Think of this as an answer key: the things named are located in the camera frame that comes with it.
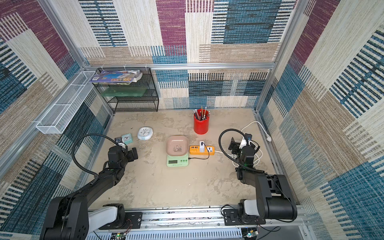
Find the pencils in red cup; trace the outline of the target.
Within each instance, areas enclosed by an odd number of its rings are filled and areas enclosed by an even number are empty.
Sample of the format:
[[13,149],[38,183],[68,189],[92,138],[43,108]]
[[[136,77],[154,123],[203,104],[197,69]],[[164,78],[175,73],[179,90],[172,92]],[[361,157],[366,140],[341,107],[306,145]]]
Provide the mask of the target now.
[[205,121],[210,117],[210,111],[207,108],[201,107],[200,109],[194,109],[194,119],[197,121]]

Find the orange power strip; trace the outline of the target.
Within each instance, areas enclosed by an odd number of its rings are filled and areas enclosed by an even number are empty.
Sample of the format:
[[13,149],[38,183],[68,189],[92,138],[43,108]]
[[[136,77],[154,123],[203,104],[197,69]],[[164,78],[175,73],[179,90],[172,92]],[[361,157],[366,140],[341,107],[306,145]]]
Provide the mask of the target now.
[[193,156],[213,156],[215,154],[215,147],[213,146],[190,146],[189,154]]

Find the round white alarm clock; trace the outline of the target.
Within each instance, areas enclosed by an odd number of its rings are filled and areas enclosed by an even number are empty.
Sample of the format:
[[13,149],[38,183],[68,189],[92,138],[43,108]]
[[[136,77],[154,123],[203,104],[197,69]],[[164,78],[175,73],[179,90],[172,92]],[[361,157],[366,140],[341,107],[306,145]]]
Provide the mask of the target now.
[[138,131],[137,137],[140,141],[147,141],[152,138],[154,131],[151,127],[141,127]]

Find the red pencil cup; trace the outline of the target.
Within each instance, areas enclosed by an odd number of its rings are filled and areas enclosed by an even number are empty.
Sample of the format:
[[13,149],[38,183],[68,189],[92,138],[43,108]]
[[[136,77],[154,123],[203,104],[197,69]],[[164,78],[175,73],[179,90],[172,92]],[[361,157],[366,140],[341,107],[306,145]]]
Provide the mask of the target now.
[[196,119],[194,117],[194,131],[195,131],[195,133],[198,135],[206,134],[209,130],[209,121],[210,121],[209,117],[207,117],[203,121],[199,121],[198,119]]

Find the colourful magazine on shelf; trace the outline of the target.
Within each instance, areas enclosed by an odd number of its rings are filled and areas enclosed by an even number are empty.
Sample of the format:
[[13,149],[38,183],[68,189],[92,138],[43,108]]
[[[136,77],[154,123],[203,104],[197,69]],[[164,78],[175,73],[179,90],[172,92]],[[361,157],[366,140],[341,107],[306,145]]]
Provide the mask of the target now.
[[90,83],[97,84],[130,84],[136,83],[143,76],[140,70],[101,71],[90,79]]

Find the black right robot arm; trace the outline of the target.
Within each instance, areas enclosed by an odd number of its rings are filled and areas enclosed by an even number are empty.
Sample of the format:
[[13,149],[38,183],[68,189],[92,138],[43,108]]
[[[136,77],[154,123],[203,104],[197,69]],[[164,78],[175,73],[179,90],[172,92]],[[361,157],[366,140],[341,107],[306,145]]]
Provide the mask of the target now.
[[[231,154],[226,153],[222,146],[222,137],[228,132],[239,133],[245,140],[242,145],[231,139]],[[235,167],[237,179],[256,191],[255,199],[243,199],[234,210],[223,210],[223,216],[229,220],[228,225],[235,222],[263,225],[266,220],[290,223],[297,218],[298,210],[287,178],[284,175],[269,175],[255,168],[254,161],[259,148],[246,134],[236,129],[224,130],[219,135],[218,144],[224,155],[238,165]]]

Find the green electronic kitchen scale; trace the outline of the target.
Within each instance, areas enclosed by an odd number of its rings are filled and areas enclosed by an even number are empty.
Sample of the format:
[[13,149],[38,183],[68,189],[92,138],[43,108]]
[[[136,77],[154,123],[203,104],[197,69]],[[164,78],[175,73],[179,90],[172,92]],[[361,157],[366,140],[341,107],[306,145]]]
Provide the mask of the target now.
[[189,154],[186,153],[182,156],[170,156],[167,155],[168,167],[186,167],[189,165]]

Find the small teal square clock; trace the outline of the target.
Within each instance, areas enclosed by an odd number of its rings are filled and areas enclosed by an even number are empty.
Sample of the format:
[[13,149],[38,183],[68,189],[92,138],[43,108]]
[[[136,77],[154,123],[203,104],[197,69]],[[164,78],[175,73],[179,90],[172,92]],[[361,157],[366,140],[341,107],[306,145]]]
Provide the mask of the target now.
[[132,134],[128,133],[128,134],[122,135],[122,142],[126,145],[132,143],[133,142]]

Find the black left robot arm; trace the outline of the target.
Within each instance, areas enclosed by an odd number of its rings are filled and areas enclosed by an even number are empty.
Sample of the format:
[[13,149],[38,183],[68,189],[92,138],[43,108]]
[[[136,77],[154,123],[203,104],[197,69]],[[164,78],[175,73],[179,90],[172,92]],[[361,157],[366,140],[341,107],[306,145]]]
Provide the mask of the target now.
[[104,226],[123,228],[127,224],[123,204],[110,204],[89,213],[88,208],[104,192],[116,186],[125,174],[128,163],[137,160],[136,148],[122,147],[116,141],[108,151],[108,161],[98,174],[83,167],[71,156],[77,167],[92,174],[94,179],[79,190],[51,200],[40,238],[42,240],[84,240],[88,234]]

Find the pink panda square bowl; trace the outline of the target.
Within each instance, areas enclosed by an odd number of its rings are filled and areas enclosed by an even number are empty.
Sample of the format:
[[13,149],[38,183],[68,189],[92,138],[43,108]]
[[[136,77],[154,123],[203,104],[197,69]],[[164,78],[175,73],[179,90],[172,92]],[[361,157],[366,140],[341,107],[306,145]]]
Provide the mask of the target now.
[[189,140],[185,136],[170,136],[166,142],[166,152],[169,156],[184,156],[189,151]]

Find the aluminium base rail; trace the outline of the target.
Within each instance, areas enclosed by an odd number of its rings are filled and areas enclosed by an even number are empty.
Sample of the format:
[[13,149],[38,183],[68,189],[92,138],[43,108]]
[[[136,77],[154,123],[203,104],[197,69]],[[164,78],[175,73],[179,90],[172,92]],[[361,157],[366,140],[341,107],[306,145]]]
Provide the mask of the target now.
[[302,207],[290,223],[239,221],[232,207],[127,209],[128,226],[95,230],[88,240],[314,240]]

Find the white usb charger cube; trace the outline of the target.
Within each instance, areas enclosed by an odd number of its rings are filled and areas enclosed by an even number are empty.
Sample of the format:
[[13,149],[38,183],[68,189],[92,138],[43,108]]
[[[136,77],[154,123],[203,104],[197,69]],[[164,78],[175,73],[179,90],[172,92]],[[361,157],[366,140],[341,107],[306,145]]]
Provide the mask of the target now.
[[206,149],[206,145],[204,141],[200,141],[200,153],[204,153]]

